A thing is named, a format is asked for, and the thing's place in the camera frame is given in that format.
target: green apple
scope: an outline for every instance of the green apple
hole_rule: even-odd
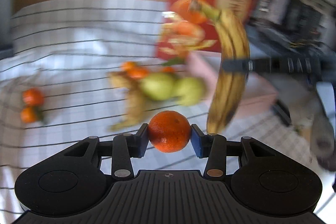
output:
[[[140,88],[150,99],[163,101],[172,97],[175,81],[172,73],[154,72],[142,79]]]
[[[201,78],[185,77],[177,80],[174,86],[174,97],[183,106],[196,105],[205,94],[205,84]]]

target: metal screw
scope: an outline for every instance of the metal screw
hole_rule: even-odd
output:
[[[128,177],[131,174],[131,172],[127,169],[119,169],[116,172],[114,172],[114,175],[118,178],[125,178]]]
[[[208,176],[216,177],[216,178],[221,177],[223,174],[224,174],[223,171],[219,169],[210,169],[207,171]]]

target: white cloth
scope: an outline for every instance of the white cloth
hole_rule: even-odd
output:
[[[9,224],[23,212],[14,192],[18,175],[26,168],[90,135],[101,141],[118,133],[135,133],[140,125],[109,132],[108,126],[124,113],[124,96],[112,89],[106,72],[137,60],[152,70],[155,42],[166,4],[146,0],[52,0],[26,7],[12,19],[16,55],[0,61],[0,223]],[[23,124],[21,92],[31,86],[45,94],[48,125]],[[162,110],[176,110],[205,130],[208,107],[204,103],[182,107],[165,101],[144,106],[150,118]],[[224,132],[228,140],[244,135],[316,169],[309,145],[292,128],[284,127],[272,112],[234,120]],[[164,154],[149,149],[144,158],[132,159],[139,169],[200,169],[189,143],[179,152]],[[110,173],[111,159],[101,170]],[[227,173],[238,168],[228,159]]]

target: pink box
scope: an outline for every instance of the pink box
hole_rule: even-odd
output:
[[[192,76],[201,77],[205,81],[207,86],[205,100],[210,106],[221,66],[221,54],[205,51],[190,52],[186,66]],[[278,92],[270,82],[256,73],[249,73],[245,92],[235,118],[265,112],[270,109],[277,98]]]

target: banana peel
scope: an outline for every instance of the banana peel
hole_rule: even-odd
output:
[[[191,10],[202,12],[211,20],[221,43],[221,62],[250,57],[249,42],[240,19],[229,9],[216,9],[206,2],[192,0]],[[246,74],[219,70],[216,90],[207,119],[207,133],[220,133],[231,121],[245,90]]]
[[[127,88],[126,93],[126,114],[123,120],[110,126],[110,131],[119,130],[125,127],[137,125],[144,119],[143,107],[146,98],[142,94],[138,83],[128,77],[125,72],[109,72],[109,81],[114,88]]]

